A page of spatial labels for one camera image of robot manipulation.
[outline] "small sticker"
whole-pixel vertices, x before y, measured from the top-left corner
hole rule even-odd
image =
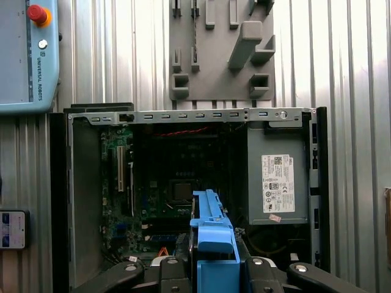
[[[293,158],[273,154],[261,160],[263,212],[294,212]]]
[[[281,217],[279,217],[278,215],[270,214],[269,220],[272,220],[272,221],[279,223],[279,222],[281,222]]]
[[[129,256],[129,261],[137,262],[138,258],[135,256]]]

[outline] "red cable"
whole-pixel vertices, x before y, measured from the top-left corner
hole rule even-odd
[[[182,134],[194,134],[199,133],[204,130],[207,130],[209,126],[206,126],[204,128],[196,129],[196,130],[184,130],[184,131],[177,131],[177,132],[171,132],[171,133],[163,133],[163,134],[155,134],[156,136],[179,136]]]

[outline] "power supply label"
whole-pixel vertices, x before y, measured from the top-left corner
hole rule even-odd
[[[0,249],[23,249],[26,245],[26,219],[23,212],[0,212]]]
[[[293,158],[262,156],[263,212],[294,212]]]

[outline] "corrugated metal wall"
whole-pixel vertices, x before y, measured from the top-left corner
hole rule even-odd
[[[116,101],[172,108],[169,0],[58,1],[60,110]],[[383,196],[391,185],[390,0],[276,0],[273,13],[275,106],[329,108],[332,270],[370,292],[390,292]],[[1,204],[30,209],[33,224],[31,249],[0,258],[6,293],[50,292],[47,133],[45,116],[0,120]]]

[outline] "circuit board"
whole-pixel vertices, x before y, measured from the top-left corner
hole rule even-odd
[[[101,132],[101,233],[104,247],[121,256],[175,250],[178,235],[189,229],[193,190],[224,193],[227,168],[216,134],[155,131],[111,126]]]
[[[148,250],[142,244],[141,215],[134,210],[131,201],[133,183],[130,174],[126,177],[126,171],[131,170],[132,164],[132,141],[133,132],[130,128],[108,128],[101,133],[101,233],[104,246],[114,247],[120,254]]]

